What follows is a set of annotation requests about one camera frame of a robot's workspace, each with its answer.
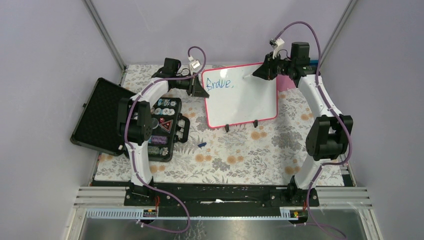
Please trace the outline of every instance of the black case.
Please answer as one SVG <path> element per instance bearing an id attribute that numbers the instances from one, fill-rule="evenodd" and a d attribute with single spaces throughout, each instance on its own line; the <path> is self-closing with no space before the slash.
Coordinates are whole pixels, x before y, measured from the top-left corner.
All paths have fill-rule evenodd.
<path id="1" fill-rule="evenodd" d="M 135 93 L 130 90 L 102 77 L 99 78 L 94 85 L 88 102 L 83 105 L 84 110 L 76 124 L 70 141 L 75 145 L 94 149 L 109 155 L 119 156 L 126 153 L 124 140 L 117 133 L 118 103 L 121 98 L 131 98 L 134 95 Z M 174 143 L 177 141 L 185 143 L 187 141 L 190 121 L 180 113 L 181 99 L 168 97 L 162 97 L 161 99 L 177 102 L 176 106 L 158 106 L 158 103 L 153 105 L 154 108 L 173 108 L 175 110 L 175 114 L 172 116 L 152 114 L 152 118 L 157 118 L 158 120 L 160 117 L 173 119 L 170 133 L 159 132 L 160 127 L 158 127 L 153 130 L 152 134 L 168 137 L 167 144 L 160 147 L 168 147 L 169 154 L 165 156 L 149 154 L 149 160 L 169 162 L 172 159 Z M 184 127 L 178 126 L 180 120 L 185 121 Z M 182 138 L 179 138 L 176 133 L 181 130 Z"/>

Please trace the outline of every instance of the purple wall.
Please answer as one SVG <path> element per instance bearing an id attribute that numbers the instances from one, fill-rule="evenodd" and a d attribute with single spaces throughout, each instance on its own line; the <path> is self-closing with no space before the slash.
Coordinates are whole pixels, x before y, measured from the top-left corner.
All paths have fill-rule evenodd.
<path id="1" fill-rule="evenodd" d="M 126 64 L 163 64 L 165 57 L 188 62 L 197 45 L 212 64 L 255 63 L 272 51 L 269 40 L 294 21 L 310 23 L 326 45 L 349 0 L 94 0 Z M 282 36 L 314 42 L 306 26 Z M 311 44 L 311 56 L 317 50 Z"/>
<path id="2" fill-rule="evenodd" d="M 69 138 L 120 70 L 81 0 L 2 0 L 0 33 L 0 238 L 60 239 L 96 157 Z"/>
<path id="3" fill-rule="evenodd" d="M 384 239 L 424 239 L 424 1 L 359 1 L 324 63 Z"/>

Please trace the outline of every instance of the open black case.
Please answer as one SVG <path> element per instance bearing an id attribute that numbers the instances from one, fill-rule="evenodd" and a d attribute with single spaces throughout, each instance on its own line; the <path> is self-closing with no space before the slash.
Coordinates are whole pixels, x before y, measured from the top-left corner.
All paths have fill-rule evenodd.
<path id="1" fill-rule="evenodd" d="M 124 140 L 117 132 L 118 106 L 121 99 L 129 99 L 135 94 L 99 78 L 88 102 L 83 105 L 84 110 L 70 141 L 114 156 L 127 154 Z M 180 98 L 170 97 L 162 97 L 153 105 L 152 120 L 157 121 L 157 125 L 152 123 L 154 129 L 148 144 L 150 161 L 169 162 L 174 144 L 187 141 L 190 121 L 181 114 L 181 105 Z"/>

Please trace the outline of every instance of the whiteboard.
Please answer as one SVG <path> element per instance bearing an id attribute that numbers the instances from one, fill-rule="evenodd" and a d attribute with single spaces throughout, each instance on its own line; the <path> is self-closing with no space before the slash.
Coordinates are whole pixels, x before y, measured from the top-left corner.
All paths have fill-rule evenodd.
<path id="1" fill-rule="evenodd" d="M 210 128 L 250 123 L 277 117 L 277 81 L 251 74 L 262 63 L 205 70 L 203 88 L 207 125 Z"/>

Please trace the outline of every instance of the metal frame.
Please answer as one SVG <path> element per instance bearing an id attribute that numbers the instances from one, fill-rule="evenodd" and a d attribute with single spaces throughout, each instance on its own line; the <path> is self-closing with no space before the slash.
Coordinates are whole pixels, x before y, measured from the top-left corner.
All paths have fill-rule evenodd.
<path id="1" fill-rule="evenodd" d="M 377 224 L 374 209 L 365 187 L 317 187 L 321 210 L 351 210 L 360 215 L 365 234 L 368 239 L 382 240 L 380 227 Z M 66 240 L 78 240 L 82 233 L 86 218 L 102 218 L 93 212 L 122 212 L 127 215 L 108 215 L 104 218 L 134 219 L 140 210 L 154 209 L 154 206 L 124 206 L 125 187 L 80 187 L 68 227 Z M 193 220 L 288 220 L 288 210 L 301 210 L 302 207 L 281 207 L 281 217 L 192 217 Z M 166 220 L 184 220 L 184 217 L 161 217 Z"/>
<path id="2" fill-rule="evenodd" d="M 117 47 L 115 46 L 111 36 L 108 33 L 108 30 L 106 29 L 105 25 L 102 22 L 102 19 L 100 18 L 99 13 L 96 10 L 96 7 L 92 0 L 82 0 L 87 7 L 87 10 L 89 14 L 91 15 L 93 22 L 97 26 L 101 36 L 103 37 L 107 47 L 110 50 L 110 53 L 112 54 L 113 58 L 116 61 L 116 64 L 121 69 L 122 78 L 119 82 L 121 84 L 123 82 L 123 79 L 125 79 L 125 71 L 127 68 L 127 65 L 125 64 L 124 60 L 121 57 L 121 54 L 119 53 Z M 330 52 L 331 48 L 333 47 L 334 42 L 338 38 L 341 30 L 345 26 L 345 23 L 347 22 L 349 16 L 351 15 L 353 9 L 355 8 L 358 0 L 350 0 L 350 2 L 347 4 L 343 14 L 340 17 L 340 20 L 338 21 L 334 31 L 332 32 L 327 44 L 324 47 L 324 50 L 322 51 L 322 57 L 321 57 L 321 63 L 323 63 Z"/>
<path id="3" fill-rule="evenodd" d="M 82 0 L 88 12 L 90 13 L 94 23 L 96 24 L 100 34 L 102 35 L 107 47 L 109 48 L 113 58 L 117 65 L 121 69 L 121 79 L 119 84 L 122 84 L 126 77 L 126 64 L 123 61 L 118 49 L 112 41 L 105 25 L 103 24 L 92 0 Z M 345 11 L 343 12 L 336 28 L 334 29 L 331 37 L 326 44 L 323 52 L 321 62 L 324 62 L 333 47 L 336 39 L 338 38 L 341 30 L 345 26 L 349 16 L 351 15 L 358 0 L 350 0 Z M 352 171 L 351 165 L 341 166 L 340 170 L 343 175 L 349 174 L 354 186 L 357 186 L 355 176 Z M 362 224 L 368 239 L 379 239 L 382 240 L 382 234 L 380 227 L 377 224 L 376 216 L 374 213 L 373 206 L 371 204 L 367 189 L 365 187 L 316 187 L 318 198 L 320 201 L 319 207 L 311 207 L 311 209 L 355 209 L 360 214 Z M 84 221 L 87 217 L 90 217 L 87 212 L 98 209 L 120 209 L 125 212 L 139 211 L 141 209 L 150 209 L 150 206 L 124 206 L 124 199 L 126 196 L 125 187 L 80 187 L 71 215 L 70 221 L 66 229 L 65 239 L 66 240 L 78 240 L 83 230 Z M 200 220 L 212 220 L 212 219 L 264 219 L 264 220 L 280 220 L 283 218 L 285 210 L 299 210 L 301 207 L 281 207 L 281 218 L 278 217 L 195 217 Z"/>
<path id="4" fill-rule="evenodd" d="M 348 21 L 348 18 L 351 15 L 357 3 L 358 3 L 358 0 L 350 0 L 350 2 L 347 4 L 347 7 L 344 10 L 343 14 L 341 15 L 340 20 L 337 23 L 337 26 L 335 27 L 334 31 L 331 34 L 330 39 L 328 40 L 327 44 L 324 47 L 324 50 L 322 51 L 321 63 L 323 63 L 326 60 L 331 48 L 333 47 L 333 44 L 335 43 L 336 39 L 339 37 L 340 32 L 342 31 L 343 27 Z"/>
<path id="5" fill-rule="evenodd" d="M 97 26 L 101 36 L 103 37 L 107 47 L 110 50 L 110 53 L 112 54 L 113 58 L 116 61 L 116 64 L 118 64 L 118 67 L 120 68 L 122 74 L 124 74 L 126 65 L 124 60 L 122 59 L 117 47 L 115 46 L 114 42 L 112 41 L 111 36 L 109 35 L 108 31 L 106 30 L 105 25 L 102 22 L 102 19 L 99 16 L 99 13 L 96 10 L 96 7 L 93 4 L 92 0 L 82 0 L 85 3 L 85 6 L 87 7 L 88 13 L 90 13 L 90 16 L 93 19 L 93 22 Z"/>

